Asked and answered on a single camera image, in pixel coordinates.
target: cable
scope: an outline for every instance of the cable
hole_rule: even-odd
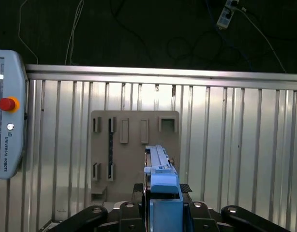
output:
[[[65,65],[67,64],[68,55],[69,55],[69,65],[72,64],[72,55],[73,55],[73,50],[74,50],[74,32],[75,32],[76,26],[80,20],[83,7],[84,7],[84,0],[80,0],[78,6],[76,8],[75,15],[74,15],[73,26],[71,29],[71,34],[69,37],[67,52],[66,52],[66,57],[65,57],[65,63],[64,63]]]
[[[285,72],[285,73],[287,73],[286,72],[286,69],[284,68],[284,66],[283,66],[283,64],[282,64],[282,62],[281,62],[281,60],[279,59],[279,57],[278,57],[278,55],[276,54],[276,52],[274,51],[274,48],[272,47],[272,45],[271,45],[271,43],[270,43],[270,41],[267,39],[267,37],[263,34],[263,32],[251,21],[251,19],[247,16],[247,14],[245,14],[245,12],[243,12],[242,10],[240,10],[240,9],[238,9],[238,8],[236,8],[235,9],[236,11],[239,11],[239,12],[241,12],[246,18],[247,18],[247,20],[249,20],[249,22],[256,28],[256,30],[265,38],[265,40],[267,41],[267,43],[269,44],[269,46],[270,46],[270,48],[271,48],[271,50],[272,50],[272,52],[273,52],[273,54],[275,55],[275,57],[276,57],[276,59],[278,60],[278,62],[279,62],[279,64],[280,64],[280,66],[281,66],[281,68],[283,69],[283,71]]]
[[[216,54],[213,56],[212,59],[209,59],[209,58],[204,58],[204,57],[201,57],[199,55],[196,54],[195,52],[195,49],[199,43],[199,41],[201,40],[201,38],[203,36],[205,36],[206,34],[208,33],[212,33],[214,32],[213,34],[217,35],[218,38],[219,38],[219,46],[215,46],[217,47],[217,52]],[[171,47],[172,46],[176,46],[176,49],[178,49],[178,46],[177,43],[181,42],[181,45],[180,47],[184,46],[186,48],[186,52],[183,52],[181,55],[177,55],[175,56],[174,54],[172,54],[171,52]],[[203,66],[201,67],[202,69],[207,69],[209,68],[212,64],[220,64],[220,65],[225,65],[225,66],[234,66],[235,64],[238,64],[238,62],[240,61],[240,57],[241,57],[241,54],[237,51],[237,50],[234,50],[234,51],[237,51],[238,52],[238,57],[234,60],[234,61],[229,61],[229,59],[227,60],[221,60],[220,59],[220,56],[221,54],[223,53],[223,51],[225,49],[229,49],[231,47],[223,47],[223,40],[222,38],[219,36],[219,34],[216,33],[215,30],[209,30],[209,31],[205,31],[203,32],[201,35],[198,36],[198,38],[195,40],[194,44],[191,45],[186,38],[184,37],[173,37],[171,38],[170,40],[168,40],[167,44],[166,44],[166,52],[168,54],[168,56],[174,60],[174,67],[177,67],[178,63],[180,61],[183,61],[185,59],[189,59],[189,64],[187,66],[187,68],[193,68],[192,65],[193,65],[193,61],[195,59],[199,60],[199,61],[204,61],[206,63],[208,63],[206,66]]]
[[[116,13],[113,12],[112,0],[109,0],[109,2],[110,2],[110,12],[111,12],[112,17],[115,19],[116,23],[117,23],[119,26],[121,26],[123,29],[125,29],[126,31],[128,31],[130,34],[132,34],[132,35],[134,35],[136,38],[138,38],[138,40],[139,40],[139,41],[141,42],[141,44],[144,46],[145,52],[146,52],[146,54],[147,54],[147,56],[148,56],[148,58],[149,58],[149,60],[150,60],[150,62],[151,62],[151,64],[152,64],[152,66],[156,66],[155,63],[154,63],[154,61],[153,61],[153,59],[152,59],[152,57],[151,57],[151,55],[150,55],[150,53],[149,53],[149,49],[148,49],[148,47],[146,46],[144,40],[141,38],[141,36],[138,35],[137,33],[135,33],[133,30],[131,30],[131,29],[129,29],[128,27],[126,27],[124,24],[122,24],[122,23],[117,19],[117,16],[119,15],[119,12],[120,12],[121,9],[123,8],[123,6],[124,6],[126,0],[123,0],[123,2],[120,4],[119,9],[117,10]]]
[[[263,32],[263,34],[267,37],[267,38],[272,38],[272,39],[276,39],[276,40],[283,40],[283,41],[295,41],[297,40],[297,34],[291,38],[283,38],[283,37],[279,37],[279,36],[275,36],[275,35],[270,35],[268,33],[265,32],[263,25],[261,24],[261,20],[260,18],[253,13],[252,11],[250,11],[249,9],[246,9],[245,7],[243,7],[241,4],[238,4],[238,2],[236,0],[231,2],[231,5],[234,7],[237,7],[238,9],[240,8],[242,11],[244,11],[246,14],[249,14],[251,16],[253,16],[255,18],[255,20],[257,21],[257,23],[259,24],[259,28],[260,30]]]
[[[282,51],[282,50],[285,50],[285,49],[287,49],[287,48],[286,48],[284,45],[282,45],[282,46],[280,46],[280,47],[278,47],[278,48],[275,48],[274,50],[275,50],[275,51]],[[262,57],[267,56],[267,55],[270,54],[270,53],[272,53],[271,48],[268,49],[267,51],[265,51],[265,52],[262,53],[262,54],[259,54],[259,55],[256,55],[256,56],[254,56],[254,57],[251,57],[250,60],[260,59],[260,58],[262,58]]]
[[[206,5],[207,5],[207,8],[208,8],[208,14],[210,16],[210,19],[211,19],[211,23],[213,25],[213,27],[215,28],[216,32],[220,35],[220,37],[225,41],[226,44],[228,44],[229,47],[237,50],[238,52],[240,52],[240,54],[244,57],[244,59],[246,60],[246,62],[248,63],[249,67],[250,67],[250,70],[253,71],[253,68],[252,68],[252,64],[251,62],[249,61],[249,58],[240,50],[238,49],[237,47],[235,47],[232,43],[230,43],[224,36],[223,34],[220,32],[220,30],[217,28],[215,22],[214,22],[214,18],[213,18],[213,14],[212,14],[212,10],[211,10],[211,7],[208,3],[208,0],[206,0]]]
[[[21,23],[22,23],[22,8],[23,6],[26,4],[28,0],[25,0],[22,5],[19,7],[19,19],[18,19],[18,38],[19,40],[22,42],[22,44],[33,54],[33,56],[36,58],[37,60],[37,64],[39,64],[39,59],[37,57],[37,55],[30,49],[30,47],[28,47],[28,45],[23,41],[23,39],[21,38]]]

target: white cable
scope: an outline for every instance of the white cable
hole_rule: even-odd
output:
[[[67,52],[66,52],[66,57],[65,57],[65,65],[67,64],[68,54],[69,54],[69,64],[72,63],[72,54],[73,54],[73,49],[74,49],[74,32],[75,32],[76,26],[80,20],[83,7],[84,7],[84,0],[80,0],[78,6],[76,8],[76,11],[75,11],[73,26],[72,26],[71,34],[70,34],[69,41],[68,41]]]
[[[82,14],[82,10],[83,10],[83,6],[84,6],[84,1],[82,1],[82,5],[79,8],[76,17],[75,17],[75,22],[74,22],[74,30],[73,30],[73,34],[72,34],[72,40],[71,40],[71,51],[70,51],[70,59],[69,59],[69,65],[73,64],[72,62],[72,55],[73,55],[73,49],[74,49],[74,32],[75,32],[75,28],[80,20],[81,14]]]
[[[23,41],[23,39],[21,38],[21,23],[22,23],[22,8],[23,6],[26,4],[28,0],[25,0],[22,5],[19,7],[19,20],[18,20],[18,38],[19,40],[22,42],[22,44],[33,54],[33,56],[36,58],[37,60],[37,64],[39,64],[39,59],[37,57],[37,55],[28,47],[28,45]]]
[[[258,28],[252,21],[251,21],[251,19],[247,16],[247,14],[246,14],[244,11],[242,11],[242,10],[240,10],[240,9],[238,9],[238,8],[235,8],[234,10],[241,12],[241,13],[247,18],[247,20],[249,20],[249,22],[250,22],[250,23],[257,29],[257,31],[259,31],[259,33],[265,38],[265,40],[266,40],[267,43],[269,44],[271,50],[273,51],[273,54],[275,55],[276,59],[277,59],[278,62],[280,63],[281,68],[283,69],[283,71],[284,71],[285,73],[287,73],[287,72],[286,72],[286,69],[284,68],[284,66],[283,66],[283,64],[282,64],[282,62],[281,62],[281,60],[280,60],[280,58],[279,58],[278,55],[275,53],[274,48],[272,47],[271,43],[270,43],[269,40],[266,38],[266,36],[261,32],[261,30],[260,30],[260,29],[259,29],[259,28]]]

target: corrugated metal wall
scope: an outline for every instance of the corrugated metal wall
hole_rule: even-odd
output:
[[[72,70],[40,67],[28,70],[27,153],[16,176],[0,180],[0,232],[34,232],[90,204],[93,110],[178,111],[180,178],[193,199],[216,210],[237,204],[297,231],[297,91],[275,89],[297,83],[272,80],[262,89],[263,79],[233,84],[225,72],[214,72],[223,81],[194,77],[202,82],[192,85],[187,77],[157,85],[163,77],[115,74],[119,83],[107,82],[111,75],[74,78]]]

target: blue component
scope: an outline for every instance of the blue component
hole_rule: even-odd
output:
[[[151,193],[176,194],[177,199],[150,199],[149,216],[151,232],[183,231],[183,195],[178,173],[169,162],[169,156],[160,146],[146,146],[151,166],[144,168],[150,176]]]

